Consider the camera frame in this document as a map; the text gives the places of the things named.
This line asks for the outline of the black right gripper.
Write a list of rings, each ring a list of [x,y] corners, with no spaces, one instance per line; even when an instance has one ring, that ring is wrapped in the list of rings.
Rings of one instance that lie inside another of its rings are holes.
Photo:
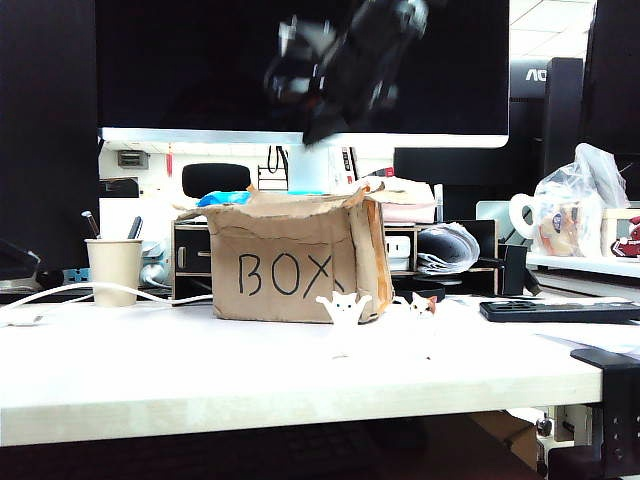
[[[405,48],[404,13],[358,14],[342,32],[293,15],[279,23],[264,90],[272,103],[307,112],[302,143],[311,146],[395,105]]]

